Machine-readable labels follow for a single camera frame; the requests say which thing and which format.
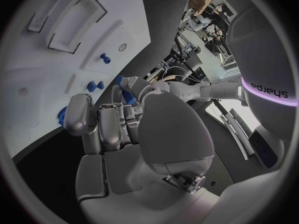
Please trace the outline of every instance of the purple light strip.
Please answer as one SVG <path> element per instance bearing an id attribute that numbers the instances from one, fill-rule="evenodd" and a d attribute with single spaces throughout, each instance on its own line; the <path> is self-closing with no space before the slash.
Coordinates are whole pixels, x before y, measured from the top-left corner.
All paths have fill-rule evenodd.
<path id="1" fill-rule="evenodd" d="M 266 99 L 266 100 L 269 100 L 269 101 L 273 101 L 275 103 L 278 103 L 278 104 L 281 104 L 281 105 L 285 105 L 285 106 L 293 106 L 293 107 L 296 107 L 298 106 L 298 102 L 290 102 L 290 101 L 281 101 L 281 100 L 278 100 L 278 99 L 275 99 L 273 97 L 269 97 L 269 96 L 266 96 L 266 95 L 263 95 L 257 91 L 255 91 L 251 86 L 249 86 L 243 79 L 242 77 L 242 84 L 244 86 L 244 88 L 249 91 L 250 93 L 256 95 L 256 96 L 259 96 L 263 99 Z"/>

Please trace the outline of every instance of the circular hole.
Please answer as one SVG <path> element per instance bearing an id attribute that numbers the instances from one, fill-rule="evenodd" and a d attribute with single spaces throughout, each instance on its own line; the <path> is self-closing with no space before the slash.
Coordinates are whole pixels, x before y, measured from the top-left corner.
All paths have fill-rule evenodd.
<path id="1" fill-rule="evenodd" d="M 27 88 L 21 88 L 21 89 L 19 89 L 19 91 L 18 91 L 18 94 L 19 94 L 19 96 L 21 96 L 21 97 L 26 97 L 26 96 L 28 96 L 28 89 Z"/>
<path id="2" fill-rule="evenodd" d="M 123 44 L 119 47 L 119 51 L 124 51 L 126 49 L 127 45 Z"/>

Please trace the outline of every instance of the cardboard box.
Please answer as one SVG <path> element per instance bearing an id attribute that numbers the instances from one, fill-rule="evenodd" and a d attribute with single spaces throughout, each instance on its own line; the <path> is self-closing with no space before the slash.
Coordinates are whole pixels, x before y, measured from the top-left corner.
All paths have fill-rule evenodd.
<path id="1" fill-rule="evenodd" d="M 195 16 L 200 15 L 212 0 L 189 0 L 189 6 L 196 10 Z"/>

